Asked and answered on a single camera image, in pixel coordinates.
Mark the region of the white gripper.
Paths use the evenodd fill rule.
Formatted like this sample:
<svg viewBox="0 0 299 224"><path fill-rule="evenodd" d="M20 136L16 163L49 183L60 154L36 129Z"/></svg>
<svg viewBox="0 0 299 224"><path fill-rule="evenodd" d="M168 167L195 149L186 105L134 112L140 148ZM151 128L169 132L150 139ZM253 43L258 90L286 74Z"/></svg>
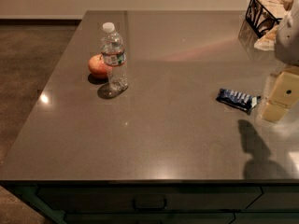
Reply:
<svg viewBox="0 0 299 224"><path fill-rule="evenodd" d="M295 0L290 11L280 21L275 41L275 56L283 63L299 65L299 0ZM277 122L299 100L299 67L286 67L278 75L270 93L262 118Z"/></svg>

